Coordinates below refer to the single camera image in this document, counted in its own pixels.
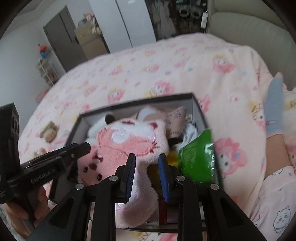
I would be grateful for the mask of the person's left hand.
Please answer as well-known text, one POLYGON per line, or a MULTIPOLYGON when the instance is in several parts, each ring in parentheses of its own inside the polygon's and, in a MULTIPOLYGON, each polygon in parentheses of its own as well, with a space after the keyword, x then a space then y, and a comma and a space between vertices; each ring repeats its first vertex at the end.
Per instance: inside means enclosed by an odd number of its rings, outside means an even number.
POLYGON ((33 198, 37 202, 33 206, 26 196, 4 204, 4 210, 10 218, 13 228, 18 232, 29 230, 25 225, 26 220, 29 221, 29 225, 32 222, 32 226, 36 227, 50 212, 46 190, 43 186, 33 192, 33 198))

